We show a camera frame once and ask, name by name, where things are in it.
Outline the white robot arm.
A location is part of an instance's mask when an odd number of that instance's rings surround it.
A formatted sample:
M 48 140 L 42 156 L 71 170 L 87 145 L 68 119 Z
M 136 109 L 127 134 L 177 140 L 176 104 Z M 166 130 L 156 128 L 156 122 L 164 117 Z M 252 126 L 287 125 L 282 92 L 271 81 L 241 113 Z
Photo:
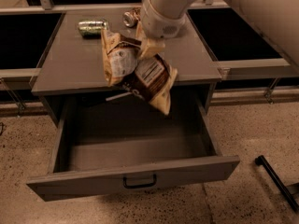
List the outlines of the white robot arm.
M 196 0 L 144 0 L 141 27 L 150 38 L 173 38 Z M 299 0 L 223 0 L 291 65 L 299 66 Z

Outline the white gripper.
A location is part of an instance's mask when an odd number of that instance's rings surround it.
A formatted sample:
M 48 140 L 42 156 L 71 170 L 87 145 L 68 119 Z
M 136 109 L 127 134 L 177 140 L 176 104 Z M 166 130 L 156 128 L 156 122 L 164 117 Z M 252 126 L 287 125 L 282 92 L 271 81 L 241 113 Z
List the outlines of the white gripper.
M 161 15 L 154 8 L 150 0 L 144 0 L 141 7 L 140 18 L 141 22 L 139 21 L 137 23 L 135 38 L 141 41 L 138 55 L 138 58 L 141 60 L 151 58 L 163 51 L 165 41 L 156 38 L 176 37 L 179 29 L 185 23 L 185 16 L 179 19 L 169 19 Z

